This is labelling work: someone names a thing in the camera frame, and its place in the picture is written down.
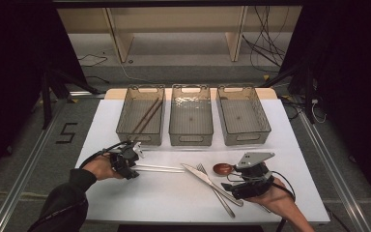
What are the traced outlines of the transparent grey plastic bin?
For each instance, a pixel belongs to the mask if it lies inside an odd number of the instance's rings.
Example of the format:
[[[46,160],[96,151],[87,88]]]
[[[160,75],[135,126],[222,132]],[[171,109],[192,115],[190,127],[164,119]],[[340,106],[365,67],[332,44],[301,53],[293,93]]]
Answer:
[[[226,146],[266,142],[271,125],[254,87],[219,86],[216,104]]]
[[[137,131],[131,133],[156,98],[158,98],[159,101],[163,101],[163,104],[154,118],[142,133],[138,133]],[[162,143],[161,134],[164,105],[165,87],[163,85],[129,86],[116,128],[119,139],[121,141],[138,141],[144,146],[159,146]]]
[[[211,146],[214,135],[208,85],[172,86],[169,136],[172,146]]]

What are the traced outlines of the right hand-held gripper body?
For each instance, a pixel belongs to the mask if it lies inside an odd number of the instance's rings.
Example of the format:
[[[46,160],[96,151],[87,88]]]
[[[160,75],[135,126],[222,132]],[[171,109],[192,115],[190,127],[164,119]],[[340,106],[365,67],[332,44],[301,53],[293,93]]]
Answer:
[[[245,153],[234,165],[234,170],[243,179],[242,183],[230,188],[236,199],[260,196],[271,188],[273,176],[265,165],[265,160],[273,156],[274,153]]]

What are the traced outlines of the short aluminium floor rail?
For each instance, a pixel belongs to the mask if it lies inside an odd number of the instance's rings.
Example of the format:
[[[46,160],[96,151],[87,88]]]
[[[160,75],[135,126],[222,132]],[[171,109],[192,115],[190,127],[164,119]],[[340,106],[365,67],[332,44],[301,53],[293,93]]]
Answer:
[[[70,98],[71,99],[104,99],[105,94],[93,94],[87,91],[71,91]]]

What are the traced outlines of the person's right hand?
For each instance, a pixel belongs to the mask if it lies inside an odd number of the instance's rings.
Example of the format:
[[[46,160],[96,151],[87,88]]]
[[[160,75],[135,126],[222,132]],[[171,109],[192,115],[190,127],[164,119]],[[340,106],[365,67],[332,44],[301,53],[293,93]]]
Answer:
[[[293,197],[278,178],[274,179],[273,185],[266,193],[246,198],[246,201],[262,205],[285,219],[292,219],[299,210]]]

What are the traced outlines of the person's left hand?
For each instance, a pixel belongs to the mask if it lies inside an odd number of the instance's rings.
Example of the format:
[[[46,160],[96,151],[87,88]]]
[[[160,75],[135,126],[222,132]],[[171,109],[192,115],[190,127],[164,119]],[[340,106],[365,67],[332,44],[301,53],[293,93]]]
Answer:
[[[108,153],[100,155],[85,164],[83,169],[94,174],[98,181],[110,178],[122,179],[122,176],[112,169],[109,157]]]

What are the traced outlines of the brown wooden spoon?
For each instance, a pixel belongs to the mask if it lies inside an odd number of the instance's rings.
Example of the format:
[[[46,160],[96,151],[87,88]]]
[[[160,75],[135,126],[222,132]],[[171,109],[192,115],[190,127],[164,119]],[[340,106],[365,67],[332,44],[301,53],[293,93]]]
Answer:
[[[236,174],[235,168],[229,163],[217,163],[213,166],[213,171],[218,176],[227,176],[231,174]]]

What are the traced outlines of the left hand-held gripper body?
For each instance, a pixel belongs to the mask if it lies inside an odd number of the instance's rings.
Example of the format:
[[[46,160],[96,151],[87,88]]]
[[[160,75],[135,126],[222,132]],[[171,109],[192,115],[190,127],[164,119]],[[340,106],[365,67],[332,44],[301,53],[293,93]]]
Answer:
[[[140,142],[124,141],[109,150],[112,169],[118,173],[134,173],[131,168],[144,154]]]

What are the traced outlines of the black tripod stand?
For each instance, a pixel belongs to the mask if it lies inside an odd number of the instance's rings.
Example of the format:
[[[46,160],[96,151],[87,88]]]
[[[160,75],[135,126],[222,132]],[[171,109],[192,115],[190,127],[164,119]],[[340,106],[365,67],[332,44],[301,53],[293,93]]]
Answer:
[[[43,100],[43,129],[45,130],[52,121],[52,107],[49,91],[52,91],[58,99],[66,100],[71,92],[66,84],[71,83],[93,95],[104,94],[104,91],[96,89],[82,80],[59,69],[46,67],[41,78]]]
[[[299,95],[300,93],[305,95],[304,113],[308,121],[311,124],[314,124],[315,120],[312,113],[312,100],[314,97],[313,71],[307,62],[299,62],[293,67],[288,68],[286,71],[280,72],[275,78],[261,84],[260,88],[270,88],[288,76],[292,77],[288,86],[288,91],[295,95]]]

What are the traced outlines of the silver metal chopstick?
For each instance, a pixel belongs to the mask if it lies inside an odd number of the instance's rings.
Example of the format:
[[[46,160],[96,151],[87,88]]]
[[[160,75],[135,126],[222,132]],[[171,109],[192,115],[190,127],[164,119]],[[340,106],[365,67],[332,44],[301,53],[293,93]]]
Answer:
[[[135,166],[141,167],[150,167],[150,168],[157,168],[157,169],[171,169],[171,170],[185,170],[182,167],[172,167],[172,166],[161,166],[161,165],[152,165],[152,164],[136,164]]]
[[[154,169],[154,168],[132,168],[134,171],[140,171],[140,172],[158,172],[158,173],[185,173],[184,170],[175,170],[175,169]]]

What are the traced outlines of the black curtain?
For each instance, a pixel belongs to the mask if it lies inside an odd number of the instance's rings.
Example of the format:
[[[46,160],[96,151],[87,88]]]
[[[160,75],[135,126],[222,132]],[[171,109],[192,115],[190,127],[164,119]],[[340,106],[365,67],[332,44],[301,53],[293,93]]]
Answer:
[[[371,0],[299,0],[283,63],[312,65],[316,94],[371,186]]]
[[[0,0],[0,159],[53,69],[85,82],[53,0]]]

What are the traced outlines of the black metal crossbar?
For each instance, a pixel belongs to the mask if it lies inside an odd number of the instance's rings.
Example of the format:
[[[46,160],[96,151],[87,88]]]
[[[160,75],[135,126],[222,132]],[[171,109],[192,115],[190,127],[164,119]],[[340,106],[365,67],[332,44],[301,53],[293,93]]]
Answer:
[[[301,6],[306,0],[52,0],[57,8]]]

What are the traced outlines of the light wooden desk frame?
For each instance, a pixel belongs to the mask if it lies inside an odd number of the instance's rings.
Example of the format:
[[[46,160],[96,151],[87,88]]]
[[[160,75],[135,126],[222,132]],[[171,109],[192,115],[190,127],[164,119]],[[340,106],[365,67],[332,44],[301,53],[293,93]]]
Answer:
[[[153,7],[60,9],[70,34],[107,33],[117,57],[126,61],[136,33],[223,33],[230,59],[239,59],[244,32],[292,32],[301,6]]]

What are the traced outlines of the long aluminium floor rail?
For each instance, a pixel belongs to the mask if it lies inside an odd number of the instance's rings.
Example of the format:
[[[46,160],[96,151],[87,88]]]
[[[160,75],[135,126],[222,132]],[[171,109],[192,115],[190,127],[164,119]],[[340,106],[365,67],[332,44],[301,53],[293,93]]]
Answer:
[[[52,119],[49,121],[47,127],[41,131],[33,150],[30,152],[28,159],[22,166],[20,173],[17,175],[11,190],[6,194],[6,197],[0,206],[0,232],[4,232],[20,196],[23,193],[40,157],[42,156],[43,149],[49,136],[52,134],[53,127],[56,124],[61,110],[62,108],[60,107],[57,107],[54,110]]]
[[[349,185],[345,182],[345,179],[338,166],[334,163],[334,160],[331,157],[330,152],[316,127],[308,121],[303,112],[300,114],[300,120],[305,127],[315,149],[317,150],[321,162],[324,165],[324,168],[327,171],[329,178],[332,181],[334,188],[341,199],[342,204],[344,205],[344,208],[348,213],[356,231],[371,232],[371,225],[368,222],[367,217],[358,204],[357,199],[352,194]]]

